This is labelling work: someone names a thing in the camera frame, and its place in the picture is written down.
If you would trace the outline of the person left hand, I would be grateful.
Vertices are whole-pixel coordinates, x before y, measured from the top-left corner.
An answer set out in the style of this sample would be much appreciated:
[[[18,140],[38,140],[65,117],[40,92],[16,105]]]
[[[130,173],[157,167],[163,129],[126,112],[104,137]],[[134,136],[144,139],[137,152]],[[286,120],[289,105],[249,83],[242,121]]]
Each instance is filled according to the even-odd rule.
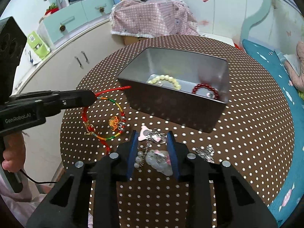
[[[3,152],[2,167],[8,172],[16,173],[24,168],[26,148],[22,132],[17,132],[4,137],[6,149]]]

